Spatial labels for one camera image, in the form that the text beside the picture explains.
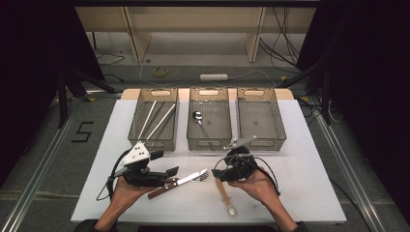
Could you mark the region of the beige wooden shelf unit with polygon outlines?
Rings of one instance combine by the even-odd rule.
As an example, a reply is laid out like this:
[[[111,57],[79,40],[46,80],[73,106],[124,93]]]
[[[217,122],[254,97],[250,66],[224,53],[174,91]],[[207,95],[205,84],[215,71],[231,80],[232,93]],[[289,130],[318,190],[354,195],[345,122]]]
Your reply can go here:
[[[287,21],[287,32],[304,34],[314,8],[302,7],[77,7],[87,32],[126,32],[134,59],[145,57],[155,32],[243,33],[248,59],[256,61],[262,33],[277,33],[279,21]]]

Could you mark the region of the person's left hand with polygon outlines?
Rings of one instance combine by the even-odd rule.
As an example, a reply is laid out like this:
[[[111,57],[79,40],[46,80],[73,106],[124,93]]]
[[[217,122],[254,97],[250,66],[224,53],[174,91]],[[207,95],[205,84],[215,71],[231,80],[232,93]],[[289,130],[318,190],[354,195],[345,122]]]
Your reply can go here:
[[[115,190],[107,210],[119,217],[131,207],[142,195],[155,190],[152,187],[135,187],[127,183],[123,176],[117,178]]]

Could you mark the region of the wooden-handled fork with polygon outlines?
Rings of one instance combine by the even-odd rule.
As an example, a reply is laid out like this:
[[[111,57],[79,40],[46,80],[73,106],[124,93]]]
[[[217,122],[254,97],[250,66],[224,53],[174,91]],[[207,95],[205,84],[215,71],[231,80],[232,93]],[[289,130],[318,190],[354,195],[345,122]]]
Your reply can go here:
[[[198,176],[198,177],[196,177],[196,178],[193,178],[193,179],[191,179],[190,181],[191,181],[191,182],[194,182],[194,183],[196,183],[196,182],[202,182],[202,181],[206,180],[208,177],[209,177],[209,172],[206,171],[206,172],[203,173],[202,175],[200,175],[200,176]],[[169,179],[166,180],[165,183],[166,183],[166,184],[175,183],[175,182],[177,182],[178,180],[180,180],[180,178],[169,178]]]

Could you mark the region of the translucent grey plastic bin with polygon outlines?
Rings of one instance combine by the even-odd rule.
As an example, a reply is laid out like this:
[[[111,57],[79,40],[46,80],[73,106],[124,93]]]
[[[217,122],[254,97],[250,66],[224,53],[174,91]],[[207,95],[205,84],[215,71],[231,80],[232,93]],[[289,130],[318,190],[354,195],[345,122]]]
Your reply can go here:
[[[253,138],[252,151],[279,151],[286,132],[274,88],[239,88],[238,123],[241,138]]]
[[[202,125],[208,133],[214,150],[210,149],[208,140],[201,128],[192,118],[193,111],[202,113]],[[190,88],[189,118],[187,140],[192,151],[222,150],[231,142],[232,129],[228,90],[219,88]]]
[[[158,102],[164,102],[164,106],[161,110],[162,116],[170,108],[173,103],[176,103],[175,110],[175,131],[174,131],[174,147],[171,150],[165,149],[151,149],[150,145],[152,144],[152,137],[150,140],[137,137],[143,127],[145,119],[150,111],[151,105],[154,100]],[[146,148],[151,151],[164,150],[164,151],[174,151],[176,148],[176,128],[177,128],[177,106],[178,106],[178,91],[176,88],[168,89],[141,89],[136,103],[135,112],[132,116],[132,123],[128,135],[128,140],[134,145],[136,142],[141,141],[145,144]]]

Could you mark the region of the white chopstick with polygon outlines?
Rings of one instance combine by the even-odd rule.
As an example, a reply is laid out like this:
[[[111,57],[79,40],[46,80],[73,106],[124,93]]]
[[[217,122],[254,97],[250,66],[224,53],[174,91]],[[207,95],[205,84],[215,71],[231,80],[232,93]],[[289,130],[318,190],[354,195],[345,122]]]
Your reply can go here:
[[[156,104],[157,104],[157,100],[154,100],[153,103],[152,103],[152,105],[151,105],[150,111],[149,111],[149,113],[148,113],[148,115],[147,115],[147,117],[146,117],[146,119],[145,119],[145,122],[144,122],[144,124],[143,124],[143,127],[141,128],[141,131],[140,131],[140,133],[139,133],[139,136],[137,137],[138,140],[142,137],[143,132],[145,131],[145,128],[146,128],[146,126],[147,126],[147,124],[148,124],[148,121],[149,121],[149,119],[150,119],[150,117],[151,117],[151,115],[152,115],[152,113],[153,113],[153,110],[154,110]]]
[[[176,107],[176,103],[173,103],[170,108],[166,111],[164,116],[160,119],[160,121],[157,123],[157,125],[153,128],[153,130],[149,133],[149,135],[146,137],[146,141],[150,140],[151,137],[154,135],[154,133],[160,128],[160,126],[164,123],[164,121],[170,116],[170,114],[173,112],[174,108]]]

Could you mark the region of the white power strip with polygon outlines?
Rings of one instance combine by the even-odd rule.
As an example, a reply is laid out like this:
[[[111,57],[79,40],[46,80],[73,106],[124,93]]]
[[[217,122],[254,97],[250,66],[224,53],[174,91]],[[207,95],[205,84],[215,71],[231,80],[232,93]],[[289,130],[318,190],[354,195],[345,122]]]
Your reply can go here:
[[[201,74],[199,77],[201,81],[225,81],[228,79],[226,73]]]

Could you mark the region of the black metal stand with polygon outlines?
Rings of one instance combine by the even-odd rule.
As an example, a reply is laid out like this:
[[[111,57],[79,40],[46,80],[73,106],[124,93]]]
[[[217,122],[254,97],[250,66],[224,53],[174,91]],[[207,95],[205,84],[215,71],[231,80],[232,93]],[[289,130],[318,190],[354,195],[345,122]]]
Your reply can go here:
[[[326,65],[323,62],[316,62],[310,68],[297,74],[290,80],[281,83],[279,88],[287,88],[302,81],[304,78],[308,78],[305,92],[309,95],[319,94],[321,97],[321,112],[325,122],[331,124],[330,110],[330,73],[327,71]]]
[[[90,74],[75,68],[65,69],[60,72],[57,77],[57,93],[60,109],[59,127],[62,128],[69,116],[68,102],[66,90],[69,90],[75,98],[85,99],[87,96],[86,90],[82,85],[82,81],[87,81],[94,86],[106,91],[107,93],[116,94],[117,90],[91,76]]]

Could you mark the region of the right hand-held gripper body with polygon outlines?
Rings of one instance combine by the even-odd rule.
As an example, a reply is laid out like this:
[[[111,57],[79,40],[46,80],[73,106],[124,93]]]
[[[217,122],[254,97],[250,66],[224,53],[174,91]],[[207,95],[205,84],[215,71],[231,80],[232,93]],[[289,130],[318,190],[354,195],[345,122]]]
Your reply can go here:
[[[223,182],[246,179],[254,172],[257,164],[253,155],[249,153],[247,145],[256,139],[255,135],[248,138],[235,139],[224,147],[224,150],[229,150],[229,153],[223,159],[227,165],[221,171],[221,180]]]

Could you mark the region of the wooden-handled knife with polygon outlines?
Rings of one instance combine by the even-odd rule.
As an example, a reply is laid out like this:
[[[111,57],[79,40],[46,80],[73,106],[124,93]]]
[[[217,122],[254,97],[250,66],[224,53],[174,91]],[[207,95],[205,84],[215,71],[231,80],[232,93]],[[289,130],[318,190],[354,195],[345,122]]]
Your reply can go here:
[[[185,183],[187,183],[187,182],[190,182],[191,179],[196,178],[196,177],[202,175],[202,174],[205,173],[206,171],[208,171],[207,168],[205,168],[205,169],[203,169],[203,170],[201,170],[201,171],[195,172],[195,173],[193,173],[193,174],[190,174],[189,176],[187,176],[187,177],[185,177],[185,178],[183,178],[183,179],[180,179],[180,180],[178,180],[178,181],[175,182],[175,183],[170,183],[170,184],[167,185],[167,186],[164,186],[164,187],[162,187],[162,188],[158,188],[158,189],[156,189],[156,190],[150,192],[150,193],[148,194],[148,198],[149,198],[149,199],[152,199],[152,198],[155,198],[155,197],[159,196],[160,194],[163,194],[163,193],[165,193],[165,192],[167,192],[167,191],[169,191],[169,190],[171,190],[171,189],[175,189],[175,188],[177,188],[177,187],[179,187],[179,186],[181,186],[181,185],[183,185],[183,184],[185,184]]]

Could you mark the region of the black curtain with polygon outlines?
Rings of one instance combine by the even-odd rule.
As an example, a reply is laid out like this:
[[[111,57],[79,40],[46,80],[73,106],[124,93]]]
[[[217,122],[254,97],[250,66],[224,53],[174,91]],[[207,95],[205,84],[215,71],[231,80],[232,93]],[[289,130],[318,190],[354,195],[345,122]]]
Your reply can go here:
[[[72,69],[103,79],[75,7],[0,0],[0,187]]]
[[[319,0],[298,66],[330,96],[410,224],[410,0]]]

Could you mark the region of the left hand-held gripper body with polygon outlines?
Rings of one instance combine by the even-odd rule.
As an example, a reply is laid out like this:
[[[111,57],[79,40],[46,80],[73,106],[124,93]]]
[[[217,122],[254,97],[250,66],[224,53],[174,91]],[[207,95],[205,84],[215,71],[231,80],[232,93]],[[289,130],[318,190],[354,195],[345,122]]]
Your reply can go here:
[[[138,141],[120,156],[109,179],[123,176],[128,184],[135,187],[163,187],[168,178],[166,172],[147,170],[151,153],[143,142]]]

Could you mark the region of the white table sheet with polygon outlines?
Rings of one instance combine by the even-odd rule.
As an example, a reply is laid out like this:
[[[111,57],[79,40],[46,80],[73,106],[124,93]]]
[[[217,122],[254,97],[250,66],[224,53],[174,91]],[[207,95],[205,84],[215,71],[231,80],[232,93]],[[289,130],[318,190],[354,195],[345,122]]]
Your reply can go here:
[[[99,218],[109,201],[99,201],[103,186],[115,161],[129,150],[128,130],[136,102],[119,100],[115,103],[101,145],[73,211],[72,220]],[[294,100],[278,103],[286,140],[277,152],[258,152],[259,164],[273,169],[280,191],[280,200],[297,221],[314,223],[343,223],[344,212],[337,200],[322,160],[308,130],[301,108]],[[188,149],[187,124],[189,103],[178,103],[177,148],[149,163],[153,171],[163,172],[177,166],[178,176],[184,178],[204,168],[210,170],[225,156],[224,151],[210,154]],[[139,225],[251,225],[272,224],[274,220],[258,201],[238,188],[227,186],[227,194],[236,208],[230,217],[222,203],[213,177],[202,182],[187,182],[153,199],[142,196],[120,217],[123,222]]]

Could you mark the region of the wooden-handled utensil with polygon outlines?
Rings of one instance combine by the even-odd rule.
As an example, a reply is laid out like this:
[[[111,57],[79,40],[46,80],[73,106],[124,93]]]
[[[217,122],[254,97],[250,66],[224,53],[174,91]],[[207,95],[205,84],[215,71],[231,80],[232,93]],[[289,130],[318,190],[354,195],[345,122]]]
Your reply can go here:
[[[220,179],[216,179],[216,185],[218,187],[218,190],[222,196],[222,202],[226,205],[227,207],[227,212],[228,214],[232,217],[235,218],[237,216],[236,209],[232,205],[230,201],[230,197],[227,195],[227,192],[224,188],[224,185]]]

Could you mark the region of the metal floor rail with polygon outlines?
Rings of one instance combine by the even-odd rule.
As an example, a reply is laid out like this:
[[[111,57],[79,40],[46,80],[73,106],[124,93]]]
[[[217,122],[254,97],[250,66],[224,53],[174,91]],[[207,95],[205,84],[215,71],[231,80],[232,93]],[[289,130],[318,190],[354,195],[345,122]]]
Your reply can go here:
[[[50,165],[57,156],[68,129],[72,124],[73,117],[81,104],[82,99],[74,99],[72,101],[68,118],[62,126],[57,129],[56,133],[54,133],[52,140],[47,146],[47,150],[44,152],[41,161],[36,167],[36,170],[29,179],[26,187],[17,196],[15,205],[8,214],[5,223],[0,227],[1,232],[16,232],[18,230],[18,227],[28,212],[28,209],[35,198],[35,195],[38,192],[38,189],[40,188]]]
[[[356,200],[356,205],[359,208],[359,212],[363,215],[369,230],[371,232],[386,232],[385,226],[378,216],[377,211],[367,195],[364,186],[361,184],[358,175],[354,171],[352,164],[349,162],[344,150],[342,149],[334,130],[326,123],[321,114],[316,113],[315,116],[334,156],[336,157],[341,172],[352,192],[354,199]]]

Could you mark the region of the metal spoon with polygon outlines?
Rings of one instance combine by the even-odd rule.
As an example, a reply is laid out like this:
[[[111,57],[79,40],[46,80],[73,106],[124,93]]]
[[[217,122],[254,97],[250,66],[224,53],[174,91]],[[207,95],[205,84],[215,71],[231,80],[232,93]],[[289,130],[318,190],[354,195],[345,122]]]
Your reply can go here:
[[[212,142],[209,140],[208,133],[205,131],[205,129],[204,129],[203,125],[202,125],[202,119],[203,119],[202,113],[201,113],[200,111],[193,111],[193,113],[192,113],[192,118],[193,118],[194,122],[199,125],[199,127],[201,128],[201,130],[202,130],[202,132],[203,132],[205,138],[208,140],[208,144],[209,144],[209,146],[210,146],[210,149],[211,149],[211,150],[214,150],[213,144],[212,144]]]

